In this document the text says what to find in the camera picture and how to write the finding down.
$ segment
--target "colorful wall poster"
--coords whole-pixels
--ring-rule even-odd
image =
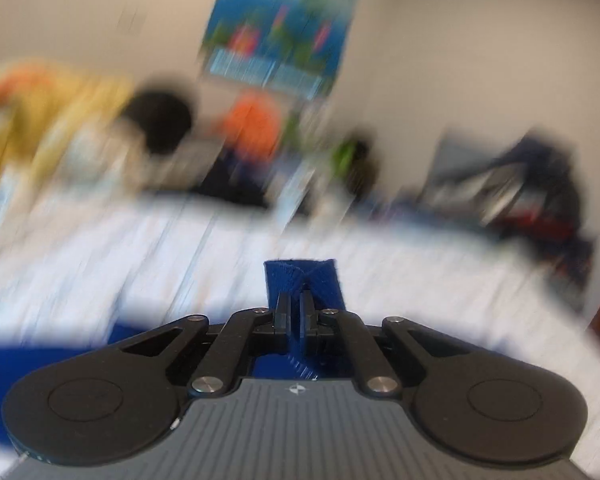
[[[331,91],[356,0],[216,0],[209,72],[313,98]]]

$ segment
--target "gray ribbed plate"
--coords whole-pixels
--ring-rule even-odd
[[[569,460],[526,470],[480,467],[446,455],[390,400],[349,380],[244,379],[192,403],[165,439],[132,458],[77,468],[26,458],[7,480],[582,480]]]

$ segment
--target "yellow fabric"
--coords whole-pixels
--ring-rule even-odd
[[[8,164],[28,168],[33,186],[54,172],[72,137],[87,123],[103,126],[131,97],[125,78],[99,77],[46,62],[0,72],[0,175]]]

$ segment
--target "silver screw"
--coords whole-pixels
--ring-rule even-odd
[[[217,377],[202,376],[194,379],[191,387],[200,394],[214,394],[224,386]]]
[[[374,377],[366,382],[366,385],[376,394],[389,394],[398,387],[398,383],[391,377]]]

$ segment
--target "poster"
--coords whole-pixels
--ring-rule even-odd
[[[209,72],[304,98],[329,94],[355,0],[216,0]]]

